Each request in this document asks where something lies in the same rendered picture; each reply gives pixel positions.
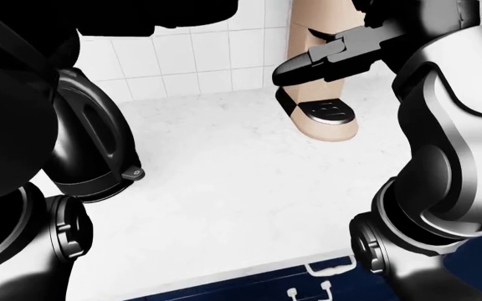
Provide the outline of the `navy blue cabinet front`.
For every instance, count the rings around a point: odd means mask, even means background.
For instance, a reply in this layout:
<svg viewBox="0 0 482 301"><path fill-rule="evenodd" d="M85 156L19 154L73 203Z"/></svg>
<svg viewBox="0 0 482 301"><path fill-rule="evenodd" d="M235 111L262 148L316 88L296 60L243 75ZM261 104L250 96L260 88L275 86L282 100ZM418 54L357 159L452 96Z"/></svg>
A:
<svg viewBox="0 0 482 301"><path fill-rule="evenodd" d="M444 264L451 273L482 290L482 237L448 255ZM310 276L302 266L125 301L290 301L288 288L296 288L298 301L318 301L326 297L320 287L326 280L331 283L334 301L399 301L383 278L363 268L324 279Z"/></svg>

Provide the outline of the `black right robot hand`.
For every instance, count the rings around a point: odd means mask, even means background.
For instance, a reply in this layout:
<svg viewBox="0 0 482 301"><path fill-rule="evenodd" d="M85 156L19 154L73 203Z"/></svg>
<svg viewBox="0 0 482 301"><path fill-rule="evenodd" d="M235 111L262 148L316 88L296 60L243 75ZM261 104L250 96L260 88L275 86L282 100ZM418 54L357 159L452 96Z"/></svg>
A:
<svg viewBox="0 0 482 301"><path fill-rule="evenodd" d="M272 73L288 87L318 79L333 82L367 72L381 60L397 73L421 47L446 34L480 24L479 0L352 0L365 14L361 27L288 59Z"/></svg>

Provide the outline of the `black kettle power base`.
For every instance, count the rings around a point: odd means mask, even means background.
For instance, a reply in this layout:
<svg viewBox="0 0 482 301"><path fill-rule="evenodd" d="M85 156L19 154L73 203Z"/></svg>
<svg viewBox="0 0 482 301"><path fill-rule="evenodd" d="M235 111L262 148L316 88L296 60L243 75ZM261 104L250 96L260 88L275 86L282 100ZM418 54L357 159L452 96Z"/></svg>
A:
<svg viewBox="0 0 482 301"><path fill-rule="evenodd" d="M117 181L111 174L78 183L54 183L64 195L77 197L82 202L99 202L125 190L133 184L130 180Z"/></svg>

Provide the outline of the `beige coffee machine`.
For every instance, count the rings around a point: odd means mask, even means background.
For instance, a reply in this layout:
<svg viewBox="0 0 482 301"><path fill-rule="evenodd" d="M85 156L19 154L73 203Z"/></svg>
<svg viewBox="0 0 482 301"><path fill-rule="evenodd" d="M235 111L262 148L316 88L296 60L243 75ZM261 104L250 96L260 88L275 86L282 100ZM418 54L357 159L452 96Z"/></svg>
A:
<svg viewBox="0 0 482 301"><path fill-rule="evenodd" d="M363 25L351 0L292 0L287 59L330 42L334 34ZM358 131L354 110L340 97L345 80L318 79L280 87L275 98L295 127L324 142L350 140Z"/></svg>

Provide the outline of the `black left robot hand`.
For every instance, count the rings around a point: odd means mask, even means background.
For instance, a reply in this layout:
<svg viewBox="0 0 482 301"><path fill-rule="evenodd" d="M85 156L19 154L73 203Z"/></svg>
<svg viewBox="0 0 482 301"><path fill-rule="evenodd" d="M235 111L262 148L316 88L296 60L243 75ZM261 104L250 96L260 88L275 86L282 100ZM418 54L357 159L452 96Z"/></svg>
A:
<svg viewBox="0 0 482 301"><path fill-rule="evenodd" d="M84 36L150 37L157 27L199 27L225 21L239 0L73 0L71 24Z"/></svg>

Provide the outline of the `black electric kettle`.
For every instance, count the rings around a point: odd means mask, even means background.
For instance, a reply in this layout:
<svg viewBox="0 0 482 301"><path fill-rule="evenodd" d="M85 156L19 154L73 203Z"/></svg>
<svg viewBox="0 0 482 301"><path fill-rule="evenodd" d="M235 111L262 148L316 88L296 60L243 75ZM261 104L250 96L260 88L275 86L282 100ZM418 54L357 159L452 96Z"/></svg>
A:
<svg viewBox="0 0 482 301"><path fill-rule="evenodd" d="M115 102L77 68L61 69L54 99L59 133L44 172L55 183L111 174L141 180L145 172L126 118Z"/></svg>

